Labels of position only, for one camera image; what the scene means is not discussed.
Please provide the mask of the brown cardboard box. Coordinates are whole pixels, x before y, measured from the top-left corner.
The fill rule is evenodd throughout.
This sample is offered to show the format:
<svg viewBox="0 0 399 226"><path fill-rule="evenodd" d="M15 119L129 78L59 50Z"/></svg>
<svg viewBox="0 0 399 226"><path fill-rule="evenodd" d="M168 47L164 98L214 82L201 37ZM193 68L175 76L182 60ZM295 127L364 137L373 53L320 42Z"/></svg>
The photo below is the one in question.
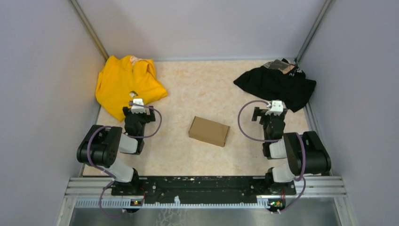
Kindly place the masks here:
<svg viewBox="0 0 399 226"><path fill-rule="evenodd" d="M225 147L230 128L230 126L216 121L195 116L188 131L188 136L201 142Z"/></svg>

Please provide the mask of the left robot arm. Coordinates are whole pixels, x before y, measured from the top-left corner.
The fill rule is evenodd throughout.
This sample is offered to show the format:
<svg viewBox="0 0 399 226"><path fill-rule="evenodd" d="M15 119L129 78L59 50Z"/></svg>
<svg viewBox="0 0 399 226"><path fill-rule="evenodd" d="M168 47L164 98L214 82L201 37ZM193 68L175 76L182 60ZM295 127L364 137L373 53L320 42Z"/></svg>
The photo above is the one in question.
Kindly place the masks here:
<svg viewBox="0 0 399 226"><path fill-rule="evenodd" d="M158 110L153 106L137 105L123 107L125 126L93 125L77 149L77 160L101 170L113 181L114 195L135 195L142 189L136 169L128 166L119 153L140 155L144 148L145 126L155 122Z"/></svg>

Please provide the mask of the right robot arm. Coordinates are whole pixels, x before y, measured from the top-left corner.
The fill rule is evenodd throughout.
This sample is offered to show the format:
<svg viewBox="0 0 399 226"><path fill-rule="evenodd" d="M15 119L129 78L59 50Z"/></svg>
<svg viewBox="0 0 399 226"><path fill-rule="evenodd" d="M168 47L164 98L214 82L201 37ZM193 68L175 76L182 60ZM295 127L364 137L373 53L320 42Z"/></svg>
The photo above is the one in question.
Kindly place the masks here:
<svg viewBox="0 0 399 226"><path fill-rule="evenodd" d="M301 135L284 132L286 113L286 109L274 113L255 107L252 116L252 121L259 121L263 127L263 155L269 160L287 160L280 166L269 168L265 175L265 189L271 194L291 189L291 182L297 176L325 175L332 166L330 156L315 131Z"/></svg>

